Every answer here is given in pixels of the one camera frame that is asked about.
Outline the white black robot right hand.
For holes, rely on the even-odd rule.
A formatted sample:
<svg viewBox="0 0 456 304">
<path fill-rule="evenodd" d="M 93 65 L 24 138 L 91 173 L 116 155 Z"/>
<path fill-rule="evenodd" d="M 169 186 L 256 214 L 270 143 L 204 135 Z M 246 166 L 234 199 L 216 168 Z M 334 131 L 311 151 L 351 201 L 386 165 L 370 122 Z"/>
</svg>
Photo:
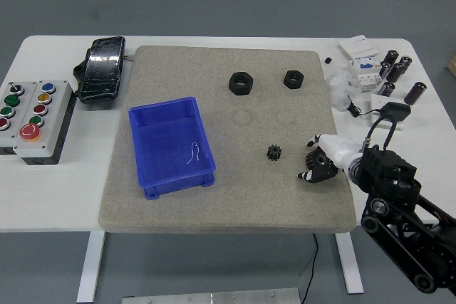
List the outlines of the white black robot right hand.
<svg viewBox="0 0 456 304">
<path fill-rule="evenodd" d="M 298 178 L 308 183 L 319 183 L 331 179 L 343 170 L 350 182 L 356 183 L 356 174 L 361 162 L 361 143 L 340 135 L 315 135 L 307 147 L 316 149 L 306 155 L 307 170 Z"/>
</svg>

